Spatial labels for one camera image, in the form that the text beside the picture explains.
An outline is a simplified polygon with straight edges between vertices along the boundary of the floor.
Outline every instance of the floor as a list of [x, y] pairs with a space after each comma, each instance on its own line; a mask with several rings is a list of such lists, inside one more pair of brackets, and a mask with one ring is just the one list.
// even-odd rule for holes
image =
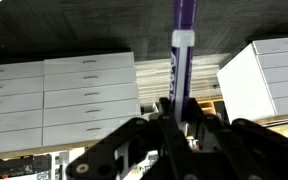
[[[3, 0], [0, 64], [129, 50], [136, 61], [168, 58], [170, 2]], [[288, 1], [199, 1], [195, 31], [195, 55], [234, 54], [249, 36], [288, 35]]]

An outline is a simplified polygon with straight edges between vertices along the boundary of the purple marker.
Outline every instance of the purple marker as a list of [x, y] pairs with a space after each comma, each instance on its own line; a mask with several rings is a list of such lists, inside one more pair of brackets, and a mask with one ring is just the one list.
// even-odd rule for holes
[[170, 101], [175, 119], [183, 129], [190, 93], [196, 6], [197, 0], [174, 0]]

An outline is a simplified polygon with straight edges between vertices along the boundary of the white drawer cabinet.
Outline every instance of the white drawer cabinet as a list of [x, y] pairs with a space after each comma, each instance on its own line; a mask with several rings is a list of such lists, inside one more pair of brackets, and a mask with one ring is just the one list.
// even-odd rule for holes
[[288, 38], [254, 41], [256, 54], [288, 52]]
[[287, 51], [288, 38], [255, 41], [218, 72], [230, 121], [288, 114]]
[[50, 59], [45, 61], [45, 74], [112, 69], [134, 66], [132, 52]]
[[0, 113], [28, 111], [43, 108], [43, 93], [0, 97]]
[[45, 127], [43, 145], [54, 146], [104, 138], [132, 117]]
[[131, 83], [136, 81], [134, 67], [45, 76], [45, 91]]
[[138, 98], [136, 83], [45, 92], [44, 107], [53, 108]]
[[41, 128], [42, 110], [0, 114], [0, 132]]
[[0, 65], [0, 80], [43, 76], [43, 62]]
[[257, 58], [262, 69], [288, 66], [288, 52], [257, 55]]
[[43, 77], [0, 81], [0, 96], [43, 92]]
[[44, 110], [44, 126], [140, 115], [138, 99]]
[[42, 145], [42, 128], [0, 133], [0, 153], [37, 148]]

